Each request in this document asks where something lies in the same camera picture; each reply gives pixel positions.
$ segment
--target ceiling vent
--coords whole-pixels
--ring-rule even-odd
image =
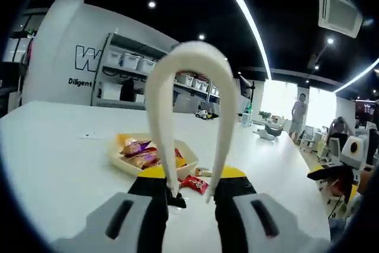
[[[319,26],[356,38],[362,14],[353,0],[319,0]]]

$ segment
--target ceiling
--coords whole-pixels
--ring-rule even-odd
[[[29,7],[48,7],[54,0],[31,0]],[[237,76],[266,78],[256,40],[235,0],[154,0],[155,9],[149,9],[149,0],[85,0],[143,22],[182,42],[196,40],[204,33],[205,41],[220,49]],[[261,35],[270,68],[313,73],[322,78],[346,83],[379,57],[379,0],[355,0],[364,19],[374,23],[362,27],[358,37],[352,39],[343,34],[320,28],[317,25],[319,0],[245,0]],[[320,56],[313,69],[314,60],[333,37],[332,47]],[[296,82],[334,90],[334,84],[286,74],[272,73],[274,80]],[[371,71],[361,80],[343,90],[346,98],[374,98],[379,96],[379,78]]]

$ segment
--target man standing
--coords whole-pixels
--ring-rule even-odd
[[[292,123],[290,127],[290,137],[292,138],[292,134],[294,137],[292,140],[294,143],[297,141],[297,136],[301,131],[301,126],[303,125],[303,117],[307,112],[307,104],[304,103],[306,100],[306,95],[301,93],[298,101],[295,102],[294,107],[292,108]]]

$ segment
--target potted plant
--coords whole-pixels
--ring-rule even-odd
[[[263,118],[265,121],[267,121],[267,119],[271,117],[271,113],[269,113],[269,112],[263,112],[263,111],[260,111],[258,114],[261,115],[262,118]]]

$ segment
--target white table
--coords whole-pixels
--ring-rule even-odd
[[[175,114],[176,139],[211,168],[218,120]],[[246,173],[259,193],[268,193],[298,217],[314,237],[330,238],[327,213],[309,169],[288,134],[262,140],[236,123],[227,164]],[[2,154],[10,185],[26,215],[48,241],[76,235],[86,216],[134,178],[110,165],[107,140],[117,132],[148,132],[145,111],[33,102],[0,119]],[[85,134],[92,139],[83,139]],[[164,252],[221,252],[214,203],[190,189],[187,209],[170,207]]]

